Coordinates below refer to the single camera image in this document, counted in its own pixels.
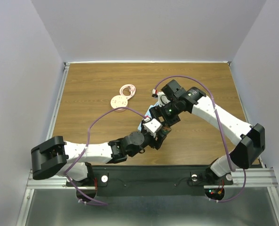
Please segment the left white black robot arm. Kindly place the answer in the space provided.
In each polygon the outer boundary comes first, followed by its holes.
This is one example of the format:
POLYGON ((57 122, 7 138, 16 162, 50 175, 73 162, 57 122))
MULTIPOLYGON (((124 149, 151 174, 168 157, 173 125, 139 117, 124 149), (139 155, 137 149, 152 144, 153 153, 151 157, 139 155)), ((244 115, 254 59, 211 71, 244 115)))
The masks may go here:
POLYGON ((153 119, 143 123, 141 131, 101 144, 77 144, 64 141, 62 136, 52 137, 31 150, 32 178, 69 176, 84 186, 90 185, 93 173, 87 163, 116 164, 144 153, 147 146, 158 150, 170 131, 167 124, 153 119))

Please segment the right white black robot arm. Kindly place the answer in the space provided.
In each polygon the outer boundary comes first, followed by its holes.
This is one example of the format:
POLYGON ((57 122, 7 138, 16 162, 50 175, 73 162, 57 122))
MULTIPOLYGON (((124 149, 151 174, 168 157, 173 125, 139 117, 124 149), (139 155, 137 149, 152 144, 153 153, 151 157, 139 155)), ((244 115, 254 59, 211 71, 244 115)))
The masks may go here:
POLYGON ((244 122, 218 106, 208 89, 186 90, 172 76, 161 90, 154 88, 152 96, 158 104, 149 109, 151 121, 142 126, 157 141, 162 142, 170 127, 180 121, 180 113, 189 112, 218 129, 223 143, 229 139, 234 144, 232 151, 224 144, 225 154, 207 167, 205 178, 211 184, 236 169, 250 168, 265 150, 264 127, 244 122))

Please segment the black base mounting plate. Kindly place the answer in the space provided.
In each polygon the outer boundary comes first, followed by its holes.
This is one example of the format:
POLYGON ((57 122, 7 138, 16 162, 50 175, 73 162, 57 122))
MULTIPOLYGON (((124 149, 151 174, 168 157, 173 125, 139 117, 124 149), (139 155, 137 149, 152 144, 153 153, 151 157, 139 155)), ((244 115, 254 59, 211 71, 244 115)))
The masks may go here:
POLYGON ((205 186, 229 186, 233 181, 215 176, 207 165, 89 166, 87 178, 75 182, 81 190, 93 187, 100 197, 204 196, 205 186))

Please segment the pink round power strip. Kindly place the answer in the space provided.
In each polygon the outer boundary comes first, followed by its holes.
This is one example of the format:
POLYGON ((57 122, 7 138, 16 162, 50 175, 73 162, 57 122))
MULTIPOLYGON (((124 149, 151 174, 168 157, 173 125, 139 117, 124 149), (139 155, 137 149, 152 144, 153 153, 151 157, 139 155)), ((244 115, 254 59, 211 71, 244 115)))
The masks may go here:
POLYGON ((116 112, 122 112, 128 107, 128 99, 123 95, 116 95, 111 99, 110 105, 116 112))

